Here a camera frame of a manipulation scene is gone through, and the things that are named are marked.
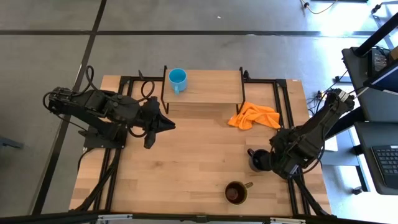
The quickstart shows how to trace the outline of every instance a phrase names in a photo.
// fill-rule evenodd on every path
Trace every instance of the keyboard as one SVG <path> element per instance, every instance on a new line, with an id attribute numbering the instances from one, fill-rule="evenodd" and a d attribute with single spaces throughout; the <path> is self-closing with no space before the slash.
<path id="1" fill-rule="evenodd" d="M 384 185 L 398 189 L 398 146 L 372 147 Z"/>

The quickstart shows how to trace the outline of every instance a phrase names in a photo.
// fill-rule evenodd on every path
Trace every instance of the gray floor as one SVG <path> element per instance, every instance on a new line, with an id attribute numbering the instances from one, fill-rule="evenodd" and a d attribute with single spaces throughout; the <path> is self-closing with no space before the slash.
<path id="1" fill-rule="evenodd" d="M 315 30 L 336 36 L 376 30 L 377 24 L 369 14 L 374 4 L 339 2 L 330 11 L 315 16 L 302 11 L 299 0 L 113 0 L 106 5 L 99 29 Z M 91 29 L 99 5 L 100 0 L 3 0 L 0 29 Z M 316 11 L 327 5 L 328 2 L 311 2 Z M 381 18 L 388 17 L 383 11 L 378 14 Z M 138 69 L 144 75 L 159 76 L 163 65 L 195 69 L 243 66 L 256 78 L 301 79 L 309 98 L 317 90 L 330 86 L 334 76 L 343 74 L 341 50 L 365 40 L 364 37 L 97 36 L 89 64 L 95 68 L 97 85 L 103 75 L 137 75 Z M 87 36 L 0 35 L 0 135 L 25 144 L 21 150 L 9 147 L 0 150 L 1 217 L 30 212 L 59 125 L 59 120 L 42 106 L 42 95 L 56 86 L 73 85 L 87 41 Z M 70 126 L 45 213 L 67 211 L 82 142 L 77 128 Z M 350 188 L 358 186 L 350 167 L 324 167 L 324 173 L 335 215 L 389 223 L 398 220 L 385 215 L 389 210 L 382 208 L 382 204 L 396 200 L 395 197 L 375 192 L 359 196 L 348 193 Z M 372 201 L 378 204 L 365 203 Z"/>

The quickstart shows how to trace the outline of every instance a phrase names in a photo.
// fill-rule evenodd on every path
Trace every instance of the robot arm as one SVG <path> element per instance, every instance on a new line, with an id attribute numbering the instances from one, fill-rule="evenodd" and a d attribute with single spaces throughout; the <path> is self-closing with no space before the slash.
<path id="1" fill-rule="evenodd" d="M 162 115 L 157 97 L 152 96 L 140 106 L 129 96 L 122 96 L 112 91 L 88 90 L 74 93 L 68 88 L 56 87 L 49 94 L 46 108 L 52 113 L 73 115 L 88 123 L 88 131 L 79 131 L 81 135 L 95 138 L 100 145 L 124 147 L 127 131 L 134 137 L 145 136 L 144 147 L 149 149 L 155 142 L 155 134 L 175 128 L 175 124 Z M 134 134 L 133 126 L 141 127 L 143 134 Z"/>
<path id="2" fill-rule="evenodd" d="M 354 108 L 354 96 L 343 90 L 329 91 L 323 108 L 305 124 L 294 129 L 281 129 L 270 139 L 274 152 L 271 155 L 272 170 L 287 179 L 296 169 L 307 168 L 320 159 L 325 136 L 341 115 Z"/>

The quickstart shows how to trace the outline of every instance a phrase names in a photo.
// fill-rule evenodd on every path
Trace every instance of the brown mug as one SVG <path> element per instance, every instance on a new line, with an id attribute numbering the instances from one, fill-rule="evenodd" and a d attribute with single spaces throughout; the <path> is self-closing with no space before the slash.
<path id="1" fill-rule="evenodd" d="M 252 182 L 243 184 L 239 181 L 232 181 L 225 187 L 225 198 L 234 205 L 242 204 L 248 197 L 248 188 L 253 186 Z"/>

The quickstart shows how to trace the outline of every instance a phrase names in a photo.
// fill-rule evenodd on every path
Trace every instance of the black mug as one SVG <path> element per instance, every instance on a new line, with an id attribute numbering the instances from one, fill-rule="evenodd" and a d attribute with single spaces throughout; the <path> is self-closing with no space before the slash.
<path id="1" fill-rule="evenodd" d="M 250 156 L 249 166 L 255 172 L 260 171 L 270 171 L 269 168 L 269 152 L 265 149 L 258 149 L 253 151 L 253 149 L 248 149 L 248 154 Z"/>

